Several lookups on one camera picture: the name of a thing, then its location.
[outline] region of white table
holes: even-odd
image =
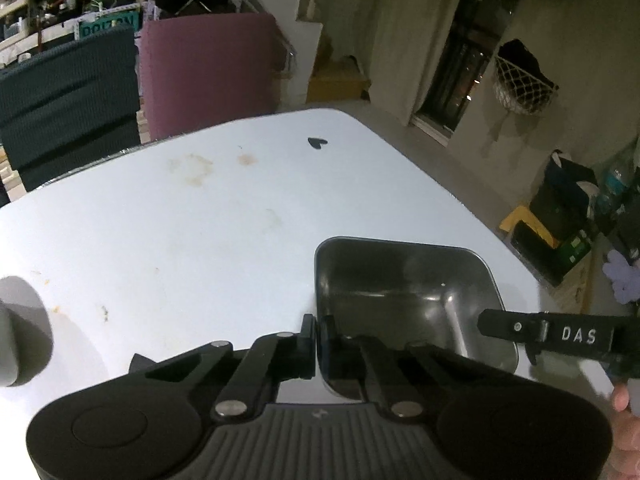
[[[315,150],[307,137],[328,144]],[[0,210],[0,299],[53,339],[39,375],[0,390],[2,471],[35,479],[24,446],[31,417],[126,373],[134,352],[159,361],[216,339],[247,348],[260,335],[299,330],[315,311],[314,251],[336,235],[469,248],[507,309],[554,309],[458,200],[341,112],[176,137]],[[599,364],[562,366],[585,395],[610,391]],[[517,373],[531,376],[523,352]]]

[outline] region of wooden shelf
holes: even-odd
[[[4,9],[0,9],[0,18],[4,18],[6,15],[15,12],[18,9],[26,7],[29,4],[29,0],[15,0],[12,4],[9,4]]]
[[[0,41],[0,50],[7,48],[8,46],[11,46],[12,44],[17,43],[18,41],[22,41],[24,38],[28,37],[28,31],[24,30],[22,32],[18,32],[18,34],[14,34],[10,38],[7,38],[4,41]]]

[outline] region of chair backrest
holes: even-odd
[[[0,139],[27,190],[140,143],[135,57],[120,25],[0,72]]]
[[[152,139],[273,113],[278,29],[266,13],[147,22],[140,79]]]

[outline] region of mesh bag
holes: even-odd
[[[540,113],[556,94],[551,87],[506,59],[495,57],[494,93],[498,102],[517,114]]]

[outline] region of human hand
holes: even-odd
[[[613,449],[607,480],[640,480],[640,417],[627,409],[629,390],[625,384],[613,389],[611,403],[617,413],[611,420]]]

